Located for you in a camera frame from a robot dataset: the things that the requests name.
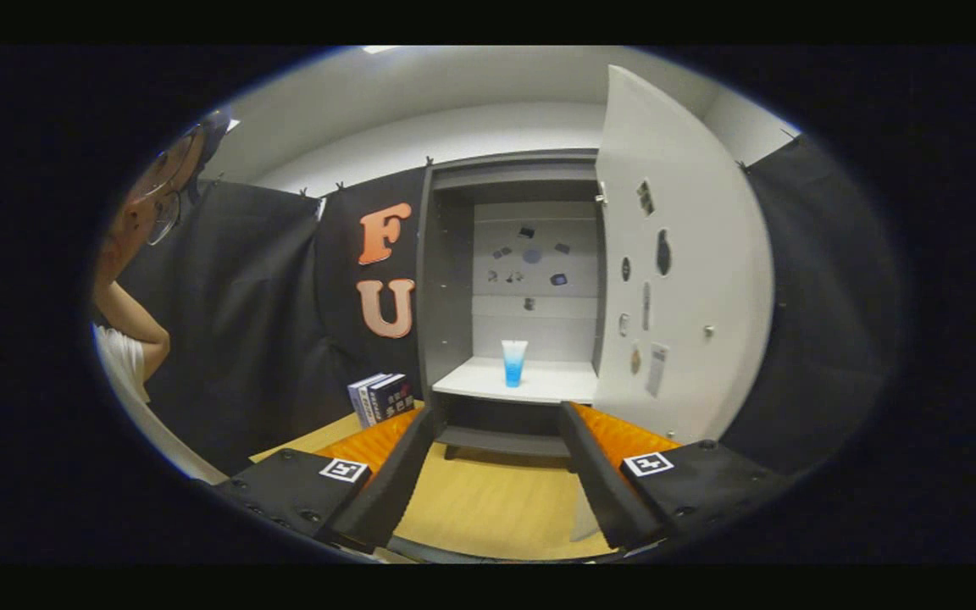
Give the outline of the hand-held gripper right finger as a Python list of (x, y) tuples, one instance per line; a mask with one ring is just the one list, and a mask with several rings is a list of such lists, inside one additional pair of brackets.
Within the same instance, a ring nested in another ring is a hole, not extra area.
[(773, 502), (790, 479), (715, 440), (680, 444), (592, 406), (559, 405), (559, 434), (612, 549), (697, 543)]

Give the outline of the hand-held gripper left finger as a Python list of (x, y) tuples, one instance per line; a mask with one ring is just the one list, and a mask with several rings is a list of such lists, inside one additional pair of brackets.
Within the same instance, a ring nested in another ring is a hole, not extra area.
[(433, 408), (414, 407), (314, 452), (281, 448), (213, 489), (225, 505), (298, 540), (374, 552), (406, 513), (436, 420)]

